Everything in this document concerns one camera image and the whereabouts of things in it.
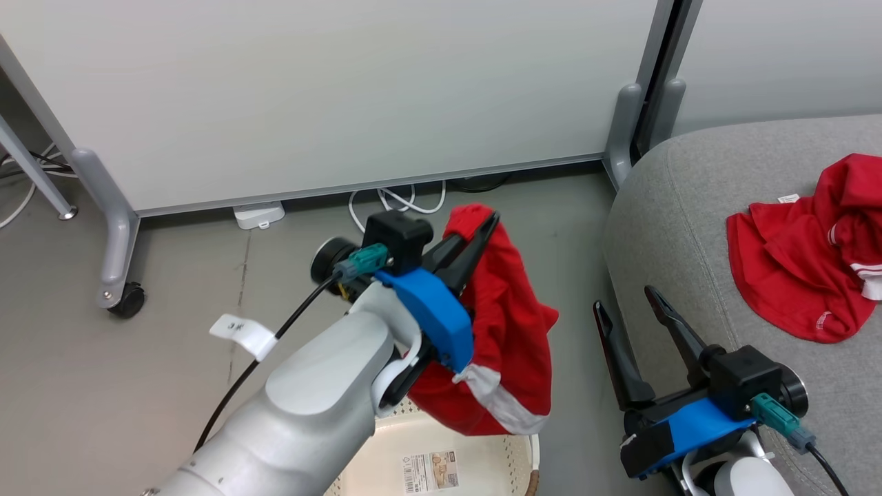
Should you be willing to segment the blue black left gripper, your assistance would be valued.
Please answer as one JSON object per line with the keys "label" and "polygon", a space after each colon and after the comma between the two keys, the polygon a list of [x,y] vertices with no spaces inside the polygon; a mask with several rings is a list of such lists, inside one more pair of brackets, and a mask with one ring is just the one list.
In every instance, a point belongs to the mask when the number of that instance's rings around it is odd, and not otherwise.
{"label": "blue black left gripper", "polygon": [[405,353],[393,357],[374,381],[378,409],[394,409],[427,373],[438,367],[462,373],[475,355],[472,320],[459,297],[497,229],[491,215],[467,240],[451,234],[425,252],[422,268],[399,274],[378,272],[375,279],[393,290],[405,311],[404,335],[397,341]]}

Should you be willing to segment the grey caster partition foot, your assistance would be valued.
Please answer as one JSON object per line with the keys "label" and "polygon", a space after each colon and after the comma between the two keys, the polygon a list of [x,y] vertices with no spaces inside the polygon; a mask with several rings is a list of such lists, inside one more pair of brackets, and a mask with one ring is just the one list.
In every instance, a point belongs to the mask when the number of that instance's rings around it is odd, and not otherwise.
{"label": "grey caster partition foot", "polygon": [[128,280],[128,274],[141,218],[130,207],[97,153],[76,148],[69,160],[106,222],[107,242],[96,301],[107,311],[120,300],[123,286],[134,282]]}

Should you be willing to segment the grey fabric sofa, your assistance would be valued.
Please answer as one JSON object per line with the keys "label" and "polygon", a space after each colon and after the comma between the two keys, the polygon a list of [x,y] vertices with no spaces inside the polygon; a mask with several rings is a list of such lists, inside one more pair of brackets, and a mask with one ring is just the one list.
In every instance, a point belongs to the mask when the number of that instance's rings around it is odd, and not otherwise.
{"label": "grey fabric sofa", "polygon": [[604,256],[639,371],[656,395],[685,389],[686,367],[646,300],[662,292],[707,343],[750,344],[806,383],[804,424],[851,496],[882,496],[882,302],[856,336],[803,341],[744,302],[726,220],[754,202],[813,193],[851,153],[882,156],[882,114],[741,123],[686,133],[637,162],[615,200]]}

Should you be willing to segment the beige perforated laundry basket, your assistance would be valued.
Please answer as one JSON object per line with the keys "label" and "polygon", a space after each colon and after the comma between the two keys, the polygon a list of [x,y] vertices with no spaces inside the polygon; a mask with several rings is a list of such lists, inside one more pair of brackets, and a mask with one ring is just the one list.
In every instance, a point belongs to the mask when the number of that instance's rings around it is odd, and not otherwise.
{"label": "beige perforated laundry basket", "polygon": [[405,398],[378,418],[374,435],[323,496],[406,496],[401,458],[444,450],[459,456],[461,486],[415,496],[535,496],[538,490],[537,435],[461,435]]}

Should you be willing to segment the grey metal table leg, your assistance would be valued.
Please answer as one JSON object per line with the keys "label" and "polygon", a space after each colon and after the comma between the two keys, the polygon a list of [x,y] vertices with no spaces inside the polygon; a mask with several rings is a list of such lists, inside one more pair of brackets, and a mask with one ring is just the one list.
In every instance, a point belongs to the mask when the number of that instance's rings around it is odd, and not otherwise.
{"label": "grey metal table leg", "polygon": [[48,202],[57,210],[60,220],[69,220],[76,216],[78,207],[70,204],[56,188],[42,166],[34,160],[28,148],[20,141],[19,137],[6,120],[0,115],[0,145],[10,153],[10,156],[19,164],[20,169],[32,181],[35,191],[41,192]]}

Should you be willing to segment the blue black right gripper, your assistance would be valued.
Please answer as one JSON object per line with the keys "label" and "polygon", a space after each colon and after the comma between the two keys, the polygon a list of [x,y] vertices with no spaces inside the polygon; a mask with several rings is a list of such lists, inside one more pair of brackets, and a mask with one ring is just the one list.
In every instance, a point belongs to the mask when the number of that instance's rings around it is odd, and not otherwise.
{"label": "blue black right gripper", "polygon": [[[708,383],[701,363],[706,343],[658,289],[646,285],[644,294],[686,365],[688,383]],[[624,414],[626,436],[619,457],[627,477],[645,480],[662,474],[670,481],[692,481],[693,464],[734,448],[756,423],[754,415],[734,420],[705,390],[684,390],[656,399],[652,386],[637,370],[626,334],[615,327],[599,300],[593,304],[593,317],[615,399]]]}

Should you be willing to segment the white power adapter box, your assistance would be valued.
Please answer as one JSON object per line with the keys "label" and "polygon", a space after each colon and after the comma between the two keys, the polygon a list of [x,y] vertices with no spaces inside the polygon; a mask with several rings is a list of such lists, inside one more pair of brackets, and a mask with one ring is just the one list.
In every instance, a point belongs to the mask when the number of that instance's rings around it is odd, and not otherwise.
{"label": "white power adapter box", "polygon": [[280,201],[260,202],[232,209],[234,220],[243,230],[268,229],[272,223],[285,216],[285,208]]}

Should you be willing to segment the printed barcode label sticker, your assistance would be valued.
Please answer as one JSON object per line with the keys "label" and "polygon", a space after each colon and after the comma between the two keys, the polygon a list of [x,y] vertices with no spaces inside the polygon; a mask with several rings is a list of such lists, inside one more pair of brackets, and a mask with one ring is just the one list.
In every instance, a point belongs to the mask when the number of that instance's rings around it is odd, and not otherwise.
{"label": "printed barcode label sticker", "polygon": [[401,473],[406,496],[459,488],[458,462],[454,450],[403,456]]}

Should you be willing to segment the red white-trimmed shirt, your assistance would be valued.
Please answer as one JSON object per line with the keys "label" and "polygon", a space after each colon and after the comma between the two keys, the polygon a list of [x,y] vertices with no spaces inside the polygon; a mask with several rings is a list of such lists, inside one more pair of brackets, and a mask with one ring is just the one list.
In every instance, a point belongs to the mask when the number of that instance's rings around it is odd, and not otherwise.
{"label": "red white-trimmed shirt", "polygon": [[560,314],[533,292],[502,224],[455,292],[472,316],[473,357],[461,373],[428,364],[410,388],[410,400],[462,435],[539,433],[552,405],[548,333]]}
{"label": "red white-trimmed shirt", "polygon": [[882,304],[882,156],[847,155],[812,195],[755,202],[726,227],[744,301],[794,337],[845,341]]}

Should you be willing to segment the narrow white partition panel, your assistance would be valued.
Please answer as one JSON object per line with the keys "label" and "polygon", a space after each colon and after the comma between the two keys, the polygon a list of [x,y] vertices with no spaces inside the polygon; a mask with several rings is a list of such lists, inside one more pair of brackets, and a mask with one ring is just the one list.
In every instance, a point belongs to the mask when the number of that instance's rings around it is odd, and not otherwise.
{"label": "narrow white partition panel", "polygon": [[702,0],[672,134],[882,114],[882,0]]}

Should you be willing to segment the wide white partition panel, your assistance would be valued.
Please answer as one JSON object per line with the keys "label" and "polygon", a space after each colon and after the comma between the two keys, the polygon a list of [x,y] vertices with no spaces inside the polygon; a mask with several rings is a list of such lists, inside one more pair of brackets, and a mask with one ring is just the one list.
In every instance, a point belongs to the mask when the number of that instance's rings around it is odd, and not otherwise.
{"label": "wide white partition panel", "polygon": [[659,0],[0,0],[134,211],[581,161]]}

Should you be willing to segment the black caster wheel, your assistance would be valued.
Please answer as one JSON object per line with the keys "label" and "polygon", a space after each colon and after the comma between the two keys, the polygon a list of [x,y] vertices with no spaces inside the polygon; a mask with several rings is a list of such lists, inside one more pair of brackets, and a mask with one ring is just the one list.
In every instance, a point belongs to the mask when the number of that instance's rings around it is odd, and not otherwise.
{"label": "black caster wheel", "polygon": [[146,292],[138,282],[127,282],[123,286],[120,300],[110,308],[108,313],[122,320],[133,318],[142,310],[146,302]]}

